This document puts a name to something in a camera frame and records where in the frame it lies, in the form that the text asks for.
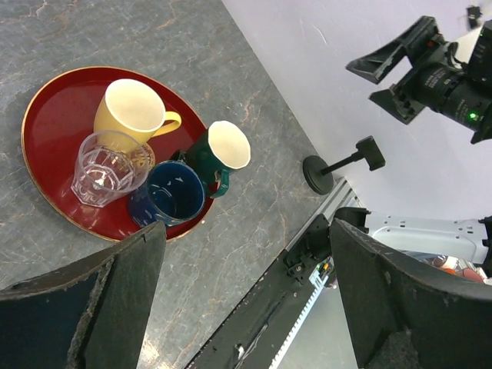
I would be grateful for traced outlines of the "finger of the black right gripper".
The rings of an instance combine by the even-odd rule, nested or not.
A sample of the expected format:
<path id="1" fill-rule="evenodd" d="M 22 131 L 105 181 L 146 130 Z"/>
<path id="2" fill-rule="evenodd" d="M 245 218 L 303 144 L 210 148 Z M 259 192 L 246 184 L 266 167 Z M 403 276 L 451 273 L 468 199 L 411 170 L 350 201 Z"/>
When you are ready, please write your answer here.
<path id="1" fill-rule="evenodd" d="M 350 61 L 345 68 L 373 84 L 379 84 L 404 57 L 415 65 L 424 53 L 431 49 L 430 43 L 434 41 L 435 36 L 438 40 L 443 40 L 436 18 L 421 16 L 392 42 L 375 52 Z"/>
<path id="2" fill-rule="evenodd" d="M 392 85 L 372 93 L 369 100 L 399 122 L 409 125 L 432 99 L 433 88 L 418 82 Z"/>

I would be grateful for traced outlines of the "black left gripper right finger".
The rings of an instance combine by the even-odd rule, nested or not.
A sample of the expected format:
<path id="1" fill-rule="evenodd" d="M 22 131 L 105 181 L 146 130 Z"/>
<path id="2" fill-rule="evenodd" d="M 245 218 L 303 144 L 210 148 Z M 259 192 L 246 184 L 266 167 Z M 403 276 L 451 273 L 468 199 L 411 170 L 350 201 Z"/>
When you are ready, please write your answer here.
<path id="1" fill-rule="evenodd" d="M 337 280 L 359 368 L 489 368 L 491 287 L 330 226 Z"/>

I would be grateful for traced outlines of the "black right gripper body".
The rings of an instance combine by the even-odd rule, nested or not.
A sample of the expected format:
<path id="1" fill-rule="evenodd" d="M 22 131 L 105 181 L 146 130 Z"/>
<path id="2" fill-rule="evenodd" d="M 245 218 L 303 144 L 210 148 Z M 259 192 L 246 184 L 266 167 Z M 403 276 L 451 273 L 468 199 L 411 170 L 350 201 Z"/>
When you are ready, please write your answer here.
<path id="1" fill-rule="evenodd" d="M 472 144 L 491 139 L 491 22 L 478 32 L 468 61 L 456 57 L 433 17 L 421 17 L 406 40 L 412 69 L 399 87 L 399 120 L 409 124 L 424 108 L 473 132 Z"/>

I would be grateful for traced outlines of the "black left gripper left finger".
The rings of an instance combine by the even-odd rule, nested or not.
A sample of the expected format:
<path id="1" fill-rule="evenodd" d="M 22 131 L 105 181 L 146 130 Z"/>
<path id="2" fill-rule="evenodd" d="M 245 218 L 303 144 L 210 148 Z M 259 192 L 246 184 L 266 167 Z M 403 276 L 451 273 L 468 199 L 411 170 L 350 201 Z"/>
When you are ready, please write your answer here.
<path id="1" fill-rule="evenodd" d="M 135 368 L 165 256 L 157 221 L 1 291 L 3 368 Z"/>

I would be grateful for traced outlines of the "black phone stand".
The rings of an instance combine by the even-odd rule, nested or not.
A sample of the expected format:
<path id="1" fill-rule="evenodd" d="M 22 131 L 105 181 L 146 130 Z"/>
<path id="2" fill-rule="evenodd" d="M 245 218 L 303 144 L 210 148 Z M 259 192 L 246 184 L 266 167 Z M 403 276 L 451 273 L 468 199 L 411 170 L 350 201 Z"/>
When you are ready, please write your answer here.
<path id="1" fill-rule="evenodd" d="M 327 165 L 325 160 L 318 155 L 307 156 L 303 160 L 302 170 L 311 190 L 319 195 L 329 194 L 334 188 L 333 172 L 356 161 L 365 160 L 370 171 L 386 165 L 385 158 L 373 136 L 361 139 L 355 148 L 355 153 L 333 165 Z"/>

